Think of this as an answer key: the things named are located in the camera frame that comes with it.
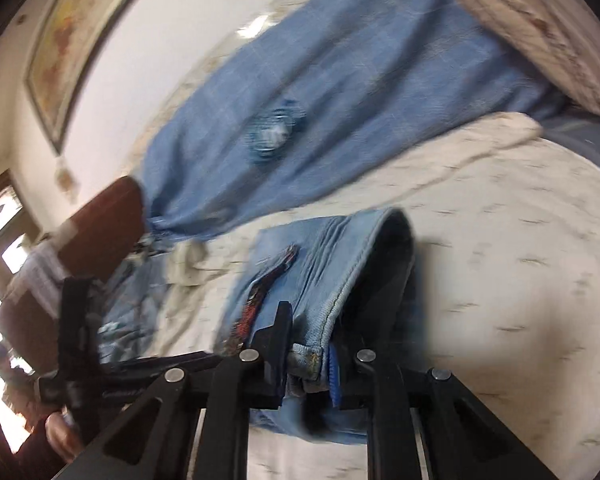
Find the person's left hand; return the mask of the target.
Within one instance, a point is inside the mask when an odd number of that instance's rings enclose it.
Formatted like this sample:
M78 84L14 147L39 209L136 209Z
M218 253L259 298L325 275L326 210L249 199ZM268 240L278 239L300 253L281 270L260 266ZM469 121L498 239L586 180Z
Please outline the person's left hand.
M80 435L61 412L53 412L46 418L45 435L47 443L66 463L73 462L84 449Z

